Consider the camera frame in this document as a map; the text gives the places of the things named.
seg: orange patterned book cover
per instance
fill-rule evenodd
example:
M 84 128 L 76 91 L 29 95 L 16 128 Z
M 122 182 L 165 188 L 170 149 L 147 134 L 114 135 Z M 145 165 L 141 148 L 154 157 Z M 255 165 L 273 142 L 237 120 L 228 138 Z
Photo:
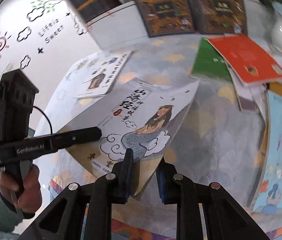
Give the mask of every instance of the orange patterned book cover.
M 245 35 L 209 38 L 244 86 L 282 81 L 282 68 L 259 45 Z

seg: table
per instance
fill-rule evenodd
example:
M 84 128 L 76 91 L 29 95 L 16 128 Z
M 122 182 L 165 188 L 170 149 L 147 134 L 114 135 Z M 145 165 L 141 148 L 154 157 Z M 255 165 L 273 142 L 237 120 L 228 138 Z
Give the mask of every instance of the table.
M 196 34 L 143 37 L 117 46 L 117 51 L 132 49 L 135 52 L 120 72 L 113 89 L 134 77 L 157 85 L 173 85 L 184 75 L 189 75 L 200 39 L 201 36 Z M 76 100 L 73 93 L 89 66 L 104 53 L 108 51 L 76 62 L 59 84 L 45 110 L 54 132 L 99 100 Z M 165 160 L 194 182 L 220 182 L 250 212 L 248 206 L 260 178 L 259 138 L 263 128 L 258 113 L 239 110 L 231 84 L 201 80 Z M 47 133 L 49 126 L 41 119 L 35 136 Z M 47 185 L 51 179 L 61 187 L 71 182 L 83 185 L 95 180 L 66 150 L 42 156 L 34 163 L 40 168 L 39 181 L 45 206 L 50 202 Z M 252 217 L 265 232 L 282 227 L 282 215 L 253 214 Z M 113 205 L 113 218 L 153 233 L 175 237 L 176 206 L 161 203 L 155 176 L 140 197 L 129 198 L 126 205 Z

